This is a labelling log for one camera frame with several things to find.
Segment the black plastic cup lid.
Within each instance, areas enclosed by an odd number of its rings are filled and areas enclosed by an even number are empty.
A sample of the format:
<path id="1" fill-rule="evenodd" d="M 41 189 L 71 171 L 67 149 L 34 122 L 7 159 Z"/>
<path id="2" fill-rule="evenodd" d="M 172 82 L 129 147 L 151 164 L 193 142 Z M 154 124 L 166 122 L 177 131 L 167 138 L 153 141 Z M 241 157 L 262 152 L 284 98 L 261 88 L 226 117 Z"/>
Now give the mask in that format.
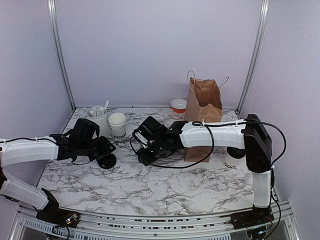
<path id="1" fill-rule="evenodd" d="M 96 160 L 99 167 L 105 170 L 111 169 L 116 165 L 117 158 L 114 154 L 108 154 Z"/>

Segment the white paper cups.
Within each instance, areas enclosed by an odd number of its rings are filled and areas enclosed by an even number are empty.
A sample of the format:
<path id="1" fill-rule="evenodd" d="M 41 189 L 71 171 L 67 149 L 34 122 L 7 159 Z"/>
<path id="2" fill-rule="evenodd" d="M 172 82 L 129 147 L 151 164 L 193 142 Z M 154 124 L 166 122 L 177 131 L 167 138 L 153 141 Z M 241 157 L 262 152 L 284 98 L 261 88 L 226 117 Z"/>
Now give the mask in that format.
<path id="1" fill-rule="evenodd" d="M 108 117 L 111 136 L 116 140 L 123 140 L 126 137 L 127 116 L 122 112 L 112 113 Z"/>

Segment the brown paper takeout bag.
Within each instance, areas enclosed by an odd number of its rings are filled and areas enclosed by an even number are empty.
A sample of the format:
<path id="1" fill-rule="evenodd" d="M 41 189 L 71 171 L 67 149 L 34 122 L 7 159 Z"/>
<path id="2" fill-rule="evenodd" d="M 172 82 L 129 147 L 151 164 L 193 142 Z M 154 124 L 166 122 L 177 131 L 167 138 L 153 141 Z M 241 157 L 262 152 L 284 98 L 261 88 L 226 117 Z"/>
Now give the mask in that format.
<path id="1" fill-rule="evenodd" d="M 214 79 L 198 79 L 192 70 L 187 72 L 189 91 L 184 120 L 189 122 L 204 120 L 205 123 L 220 122 L 223 115 L 221 86 Z M 210 152 L 212 146 L 186 148 L 183 152 L 185 162 L 195 163 Z"/>

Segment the single white paper cup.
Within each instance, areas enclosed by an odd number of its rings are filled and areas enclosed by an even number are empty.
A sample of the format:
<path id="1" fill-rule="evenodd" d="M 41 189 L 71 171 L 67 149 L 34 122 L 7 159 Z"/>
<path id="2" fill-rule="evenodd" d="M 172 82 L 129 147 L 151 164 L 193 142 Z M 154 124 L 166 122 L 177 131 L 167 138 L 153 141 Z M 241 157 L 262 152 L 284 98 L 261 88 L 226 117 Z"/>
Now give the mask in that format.
<path id="1" fill-rule="evenodd" d="M 228 169 L 236 169 L 237 165 L 241 162 L 243 158 L 241 159 L 233 158 L 226 152 L 226 156 L 223 160 L 223 165 Z"/>

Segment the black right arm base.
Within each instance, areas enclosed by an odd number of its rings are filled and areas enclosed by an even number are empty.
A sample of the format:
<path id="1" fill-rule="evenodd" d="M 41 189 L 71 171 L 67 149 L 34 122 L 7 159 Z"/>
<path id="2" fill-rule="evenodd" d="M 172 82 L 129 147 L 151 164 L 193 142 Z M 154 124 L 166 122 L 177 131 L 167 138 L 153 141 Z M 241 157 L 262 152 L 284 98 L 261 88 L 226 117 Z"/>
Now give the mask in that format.
<path id="1" fill-rule="evenodd" d="M 235 230 L 271 223 L 275 219 L 271 207 L 256 207 L 251 210 L 237 212 L 230 215 L 230 223 Z"/>

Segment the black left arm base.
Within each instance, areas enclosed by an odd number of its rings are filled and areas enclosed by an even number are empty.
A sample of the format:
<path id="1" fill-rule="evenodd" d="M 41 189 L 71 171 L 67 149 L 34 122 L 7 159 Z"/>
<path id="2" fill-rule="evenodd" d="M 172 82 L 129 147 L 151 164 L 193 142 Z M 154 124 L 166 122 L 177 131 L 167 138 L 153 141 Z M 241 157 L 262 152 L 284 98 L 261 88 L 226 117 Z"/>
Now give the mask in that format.
<path id="1" fill-rule="evenodd" d="M 73 210 L 61 209 L 56 198 L 50 191 L 42 188 L 47 196 L 48 203 L 42 210 L 37 210 L 36 218 L 52 224 L 66 225 L 76 228 L 79 222 L 80 213 Z"/>

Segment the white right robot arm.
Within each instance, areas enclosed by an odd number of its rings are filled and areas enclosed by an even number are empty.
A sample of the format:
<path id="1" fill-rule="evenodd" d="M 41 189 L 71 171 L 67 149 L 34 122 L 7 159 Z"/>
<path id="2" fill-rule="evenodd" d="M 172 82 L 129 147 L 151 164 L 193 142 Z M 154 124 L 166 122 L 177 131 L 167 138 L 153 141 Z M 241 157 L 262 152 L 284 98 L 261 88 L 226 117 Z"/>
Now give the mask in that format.
<path id="1" fill-rule="evenodd" d="M 233 158 L 244 158 L 253 178 L 253 206 L 247 219 L 258 224 L 267 216 L 272 188 L 272 140 L 257 115 L 229 122 L 180 120 L 170 127 L 148 116 L 133 132 L 141 144 L 138 160 L 151 165 L 178 150 L 226 147 Z"/>

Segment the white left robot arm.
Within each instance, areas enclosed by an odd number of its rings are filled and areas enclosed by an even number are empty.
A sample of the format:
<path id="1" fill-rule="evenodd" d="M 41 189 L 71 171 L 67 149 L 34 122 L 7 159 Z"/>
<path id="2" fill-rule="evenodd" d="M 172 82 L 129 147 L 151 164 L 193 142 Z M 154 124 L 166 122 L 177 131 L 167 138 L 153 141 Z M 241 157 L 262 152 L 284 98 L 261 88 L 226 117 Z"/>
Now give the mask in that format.
<path id="1" fill-rule="evenodd" d="M 100 127 L 85 118 L 76 121 L 66 133 L 44 137 L 18 137 L 0 141 L 0 194 L 8 199 L 27 203 L 53 223 L 63 219 L 63 211 L 56 198 L 46 189 L 34 187 L 4 169 L 20 163 L 35 161 L 75 162 L 78 157 L 97 161 L 105 169 L 112 168 L 116 161 L 110 159 L 116 147 L 100 135 Z"/>

